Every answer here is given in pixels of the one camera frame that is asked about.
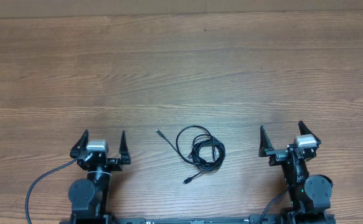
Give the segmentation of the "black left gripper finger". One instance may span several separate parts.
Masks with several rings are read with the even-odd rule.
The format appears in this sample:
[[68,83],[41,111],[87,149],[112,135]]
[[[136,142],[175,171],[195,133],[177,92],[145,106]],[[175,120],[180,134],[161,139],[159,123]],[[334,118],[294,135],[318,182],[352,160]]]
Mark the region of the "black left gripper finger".
[[128,151],[128,146],[127,146],[127,143],[126,143],[125,130],[122,130],[119,153],[120,153],[122,159],[129,159],[130,158],[130,154],[129,154],[129,151]]
[[81,152],[82,150],[84,150],[88,143],[88,137],[89,137],[89,130],[86,129],[82,134],[81,138],[71,148],[71,152]]

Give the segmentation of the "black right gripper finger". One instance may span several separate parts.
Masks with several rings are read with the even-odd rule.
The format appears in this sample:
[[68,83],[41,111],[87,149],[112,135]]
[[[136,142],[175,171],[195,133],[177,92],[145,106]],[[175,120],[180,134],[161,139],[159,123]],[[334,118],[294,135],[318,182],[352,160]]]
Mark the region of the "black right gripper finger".
[[260,147],[259,147],[259,157],[267,157],[270,151],[273,151],[274,147],[265,131],[264,125],[260,126]]
[[311,134],[313,138],[315,138],[316,144],[317,145],[321,144],[321,140],[312,131],[309,130],[309,128],[304,124],[303,121],[298,122],[298,127],[301,135]]

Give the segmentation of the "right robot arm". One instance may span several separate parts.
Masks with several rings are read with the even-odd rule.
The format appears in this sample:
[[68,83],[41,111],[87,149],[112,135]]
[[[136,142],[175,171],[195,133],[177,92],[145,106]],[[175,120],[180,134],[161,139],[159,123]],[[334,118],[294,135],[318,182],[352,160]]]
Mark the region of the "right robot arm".
[[[327,215],[331,207],[333,182],[325,175],[310,175],[306,162],[316,157],[321,140],[303,121],[298,122],[300,135],[285,149],[275,149],[260,126],[258,155],[268,157],[270,166],[281,166],[286,189],[264,208],[259,223],[336,223],[334,215]],[[268,215],[270,207],[282,196],[290,196],[291,207],[283,208],[277,215]]]

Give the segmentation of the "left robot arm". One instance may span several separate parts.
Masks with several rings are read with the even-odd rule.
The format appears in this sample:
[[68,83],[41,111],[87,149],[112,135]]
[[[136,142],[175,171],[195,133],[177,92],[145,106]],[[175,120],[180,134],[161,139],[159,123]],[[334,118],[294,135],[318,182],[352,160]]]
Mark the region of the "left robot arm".
[[89,139],[89,130],[70,150],[70,157],[87,171],[87,177],[78,179],[69,187],[68,198],[72,204],[69,223],[115,224],[118,219],[107,210],[111,173],[121,172],[131,164],[131,156],[122,132],[119,158],[108,157],[108,143],[104,139]]

